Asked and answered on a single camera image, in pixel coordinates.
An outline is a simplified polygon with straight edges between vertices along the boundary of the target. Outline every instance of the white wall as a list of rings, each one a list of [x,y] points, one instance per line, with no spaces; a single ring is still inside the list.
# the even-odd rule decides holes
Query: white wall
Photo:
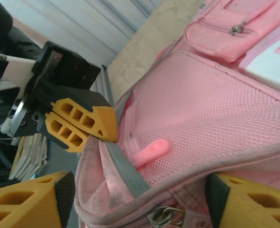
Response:
[[[17,20],[108,66],[162,0],[0,0]]]

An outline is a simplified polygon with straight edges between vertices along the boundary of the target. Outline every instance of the zipper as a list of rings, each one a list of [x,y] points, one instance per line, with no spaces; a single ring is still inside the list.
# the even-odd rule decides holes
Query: zipper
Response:
[[[198,21],[198,24],[210,30],[231,34],[239,37],[245,37],[253,32],[253,30],[249,28],[244,28],[243,27],[244,24],[232,26],[232,25],[226,25],[222,23],[216,23],[208,19],[201,19]]]
[[[154,228],[164,228],[169,225],[181,228],[185,217],[185,211],[173,207],[159,207],[152,214],[148,215],[148,220]]]
[[[251,29],[244,28],[244,26],[246,24],[250,23],[252,20],[259,17],[261,14],[263,14],[269,8],[271,8],[275,4],[275,2],[276,2],[275,0],[269,1],[267,4],[263,5],[262,7],[260,7],[253,13],[251,13],[246,19],[244,19],[238,25],[233,25],[233,26],[225,25],[222,23],[216,23],[216,22],[209,21],[206,18],[201,18],[200,20],[198,20],[198,24],[202,25],[206,28],[209,28],[211,30],[215,30],[215,31],[223,32],[223,33],[229,33],[232,36],[244,37],[245,36],[244,34],[250,34],[251,32],[253,32],[253,30],[251,30]]]
[[[159,207],[148,220],[154,228],[166,228],[167,226],[177,228],[212,228],[213,223],[208,214],[197,213],[192,210],[180,210],[175,207]]]

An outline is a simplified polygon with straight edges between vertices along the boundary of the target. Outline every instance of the metal zipper slider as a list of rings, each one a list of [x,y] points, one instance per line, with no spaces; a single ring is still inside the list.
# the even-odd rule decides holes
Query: metal zipper slider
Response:
[[[179,213],[181,215],[178,222],[174,222],[174,216]],[[151,215],[148,215],[148,220],[154,228],[164,228],[172,225],[182,227],[185,217],[185,212],[172,207],[160,207]]]
[[[242,33],[243,32],[243,25],[244,23],[240,23],[239,25],[234,25],[232,26],[231,30],[230,30],[230,34],[232,36]]]

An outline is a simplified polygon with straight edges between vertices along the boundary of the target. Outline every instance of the pink pouch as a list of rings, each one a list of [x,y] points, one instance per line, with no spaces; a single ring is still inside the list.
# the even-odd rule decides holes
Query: pink pouch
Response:
[[[162,226],[154,215],[170,206],[208,220],[205,177],[216,171],[280,189],[280,93],[265,85],[173,51],[116,108],[117,143],[90,137],[79,161],[80,227],[193,228],[188,212]]]
[[[280,0],[214,0],[189,24],[184,39],[193,52],[228,66],[279,24]]]

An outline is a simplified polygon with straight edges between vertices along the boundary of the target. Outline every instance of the gray binding strip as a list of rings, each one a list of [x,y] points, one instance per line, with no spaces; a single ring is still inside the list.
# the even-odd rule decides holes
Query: gray binding strip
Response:
[[[142,178],[130,161],[125,157],[121,148],[112,142],[105,142],[105,144],[112,162],[133,197],[137,198],[150,189],[150,185]]]
[[[132,93],[132,89],[130,89],[129,91],[126,92],[125,97],[122,99],[120,105],[116,109],[116,119],[117,119],[118,125],[120,123],[125,104],[126,104],[127,100],[129,99],[129,97],[131,96],[131,93]]]

